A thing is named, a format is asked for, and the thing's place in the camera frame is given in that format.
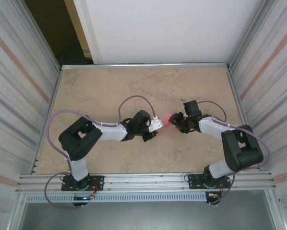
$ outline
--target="beige tabletop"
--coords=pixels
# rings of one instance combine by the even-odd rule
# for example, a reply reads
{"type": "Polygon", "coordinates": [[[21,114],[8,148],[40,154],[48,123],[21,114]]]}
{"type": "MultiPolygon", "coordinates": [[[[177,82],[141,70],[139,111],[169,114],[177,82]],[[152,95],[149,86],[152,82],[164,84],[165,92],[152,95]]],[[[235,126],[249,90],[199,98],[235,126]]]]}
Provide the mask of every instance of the beige tabletop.
{"type": "MultiPolygon", "coordinates": [[[[216,67],[64,70],[52,112],[76,110],[96,121],[114,123],[120,103],[135,94],[146,97],[160,118],[166,113],[184,112],[183,102],[212,100],[225,109],[229,123],[240,124],[225,68],[216,67]]],[[[203,114],[223,117],[213,104],[199,107],[203,114]]],[[[121,109],[122,119],[141,109],[152,115],[143,99],[129,100],[121,109]]],[[[59,134],[77,119],[73,114],[54,119],[50,136],[55,145],[61,148],[59,134]]],[[[198,132],[182,134],[171,125],[148,142],[142,137],[126,142],[99,141],[86,158],[90,173],[172,173],[199,172],[223,157],[220,140],[198,132]]],[[[67,169],[64,158],[45,139],[36,173],[67,169]]]]}

